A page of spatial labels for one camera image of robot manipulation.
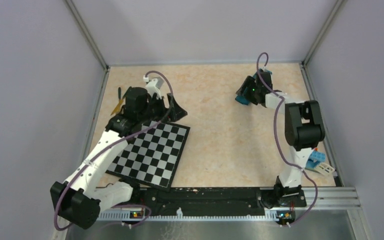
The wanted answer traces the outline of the teal cloth napkin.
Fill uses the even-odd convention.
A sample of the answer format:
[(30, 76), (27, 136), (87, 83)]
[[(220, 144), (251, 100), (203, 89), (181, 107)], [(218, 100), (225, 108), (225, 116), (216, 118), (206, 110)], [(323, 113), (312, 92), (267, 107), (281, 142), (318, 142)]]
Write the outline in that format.
[(271, 91), (263, 84), (258, 73), (253, 76), (248, 75), (241, 87), (236, 91), (235, 100), (242, 105), (265, 105), (265, 97)]

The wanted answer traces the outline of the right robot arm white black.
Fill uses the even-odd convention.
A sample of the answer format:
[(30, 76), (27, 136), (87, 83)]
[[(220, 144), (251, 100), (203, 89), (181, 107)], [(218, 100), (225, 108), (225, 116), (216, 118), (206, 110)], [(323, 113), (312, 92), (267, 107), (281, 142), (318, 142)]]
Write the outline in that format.
[(302, 187), (303, 169), (319, 142), (325, 138), (325, 127), (319, 103), (301, 100), (273, 89), (272, 73), (259, 69), (247, 76), (236, 91), (235, 100), (242, 105), (262, 105), (284, 116), (284, 137), (289, 145), (290, 159), (278, 175), (273, 200), (279, 206), (287, 206)]

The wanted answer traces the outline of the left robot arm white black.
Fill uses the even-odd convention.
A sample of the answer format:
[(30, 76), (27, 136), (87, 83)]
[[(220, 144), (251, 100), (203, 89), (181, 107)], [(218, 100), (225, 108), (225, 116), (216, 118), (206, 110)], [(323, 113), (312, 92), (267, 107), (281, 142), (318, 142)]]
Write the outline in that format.
[(58, 218), (69, 221), (82, 229), (90, 228), (101, 212), (117, 204), (134, 207), (140, 202), (140, 193), (122, 180), (104, 188), (98, 188), (102, 176), (116, 156), (133, 139), (157, 125), (177, 122), (187, 116), (187, 111), (167, 94), (169, 106), (154, 90), (129, 87), (123, 97), (123, 105), (110, 118), (102, 135), (80, 166), (63, 182), (56, 181), (50, 188), (54, 208), (54, 227), (65, 230)]

